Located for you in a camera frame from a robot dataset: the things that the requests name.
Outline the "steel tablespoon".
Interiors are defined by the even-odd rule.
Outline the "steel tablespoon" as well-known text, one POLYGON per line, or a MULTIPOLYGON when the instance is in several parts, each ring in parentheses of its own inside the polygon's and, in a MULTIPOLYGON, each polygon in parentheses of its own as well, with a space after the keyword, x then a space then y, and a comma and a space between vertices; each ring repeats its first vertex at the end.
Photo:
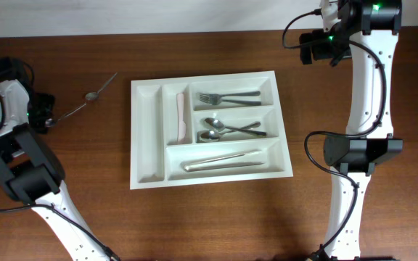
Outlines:
POLYGON ((267 137, 268 135, 267 132, 260 131, 260 130, 253 130, 251 128, 238 128, 238 127, 234 127, 230 125, 225 125, 220 120, 213 118, 213 117, 206 117, 202 120, 202 122, 204 125, 209 127, 209 129, 218 131, 218 132, 221 132, 227 129, 229 131, 233 130, 235 132, 246 133, 252 136, 267 137))
MULTIPOLYGON (((261 123, 259 121, 256 121, 254 123, 251 123, 249 125, 245 125, 242 127, 242 129, 252 129, 252 128, 258 128, 261 126, 261 123)), ((222 136, 228 133, 233 133, 234 131, 232 130, 228 130, 228 131, 224 131, 224 132, 217 132, 215 130, 205 130, 205 131, 201 131, 198 134, 198 141, 200 142, 217 142, 220 141, 222 136)))

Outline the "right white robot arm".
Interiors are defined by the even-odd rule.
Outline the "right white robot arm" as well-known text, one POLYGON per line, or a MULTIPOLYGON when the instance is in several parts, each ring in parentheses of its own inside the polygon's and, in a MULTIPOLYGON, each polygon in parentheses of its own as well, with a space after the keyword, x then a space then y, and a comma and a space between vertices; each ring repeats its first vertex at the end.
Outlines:
POLYGON ((329 224, 324 243, 310 260, 361 260, 359 232, 366 189, 375 168, 401 153, 393 135, 390 84, 401 30, 401 1, 322 1, 313 11, 323 28, 300 36, 303 64, 351 59, 351 112, 344 133, 325 137, 321 167, 332 178, 329 224))

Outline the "long steel tongs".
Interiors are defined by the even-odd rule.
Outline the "long steel tongs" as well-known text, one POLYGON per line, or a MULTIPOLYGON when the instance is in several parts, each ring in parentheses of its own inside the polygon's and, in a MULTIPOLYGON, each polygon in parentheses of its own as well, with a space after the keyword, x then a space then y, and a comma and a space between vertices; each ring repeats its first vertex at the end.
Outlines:
POLYGON ((183 164, 183 169, 190 173, 205 170, 262 165, 262 161, 250 161, 251 156, 255 156, 260 153, 260 150, 252 150, 247 152, 240 152, 237 154, 227 154, 220 157, 213 157, 195 162, 188 162, 183 164))

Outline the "small dark teaspoon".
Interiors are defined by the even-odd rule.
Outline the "small dark teaspoon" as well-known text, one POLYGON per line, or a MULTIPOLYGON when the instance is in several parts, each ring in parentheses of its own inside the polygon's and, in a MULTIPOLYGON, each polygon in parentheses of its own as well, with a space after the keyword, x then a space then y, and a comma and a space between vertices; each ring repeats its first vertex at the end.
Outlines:
POLYGON ((49 118, 45 121, 45 126, 47 128, 52 128, 54 127, 59 121, 75 114, 77 111, 79 111, 80 109, 84 108, 87 105, 86 102, 82 103, 81 105, 77 106, 76 108, 70 110, 69 112, 66 112, 65 114, 59 116, 58 118, 49 118))

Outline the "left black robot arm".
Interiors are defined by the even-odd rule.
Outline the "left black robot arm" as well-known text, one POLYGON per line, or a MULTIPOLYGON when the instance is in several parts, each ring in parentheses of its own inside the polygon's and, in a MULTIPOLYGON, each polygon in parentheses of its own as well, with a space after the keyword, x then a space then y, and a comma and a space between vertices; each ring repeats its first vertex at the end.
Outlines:
POLYGON ((73 260, 118 260, 88 227, 68 193, 65 170, 41 138, 55 124, 51 94, 34 90, 33 68, 0 59, 0 187, 52 229, 73 260))

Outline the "steel fork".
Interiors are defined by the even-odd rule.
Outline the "steel fork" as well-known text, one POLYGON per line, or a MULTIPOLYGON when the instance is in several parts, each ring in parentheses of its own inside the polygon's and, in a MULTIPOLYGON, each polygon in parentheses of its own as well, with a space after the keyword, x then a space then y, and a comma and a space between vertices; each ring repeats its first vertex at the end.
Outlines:
POLYGON ((209 96, 199 96, 198 99, 201 102, 211 105, 219 105, 222 102, 228 102, 232 104, 241 104, 247 106, 261 106, 262 103, 260 101, 240 101, 240 100, 232 100, 232 99, 222 99, 222 98, 210 98, 209 96))
POLYGON ((222 99, 226 99, 227 96, 249 96, 249 97, 256 97, 256 96, 260 96, 261 93, 260 91, 251 91, 251 92, 243 92, 243 93, 235 93, 235 94, 203 94, 200 93, 198 94, 199 96, 209 96, 210 98, 222 98, 222 99))

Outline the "pink plastic knife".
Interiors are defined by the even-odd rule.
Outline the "pink plastic knife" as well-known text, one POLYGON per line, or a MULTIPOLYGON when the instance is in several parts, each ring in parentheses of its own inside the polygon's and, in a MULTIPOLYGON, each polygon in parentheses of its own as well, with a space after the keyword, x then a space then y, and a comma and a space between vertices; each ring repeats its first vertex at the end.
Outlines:
POLYGON ((178 133, 177 133, 177 143, 180 144, 186 135, 187 125, 184 122, 184 94, 179 93, 176 95, 177 101, 177 118, 178 118, 178 133))

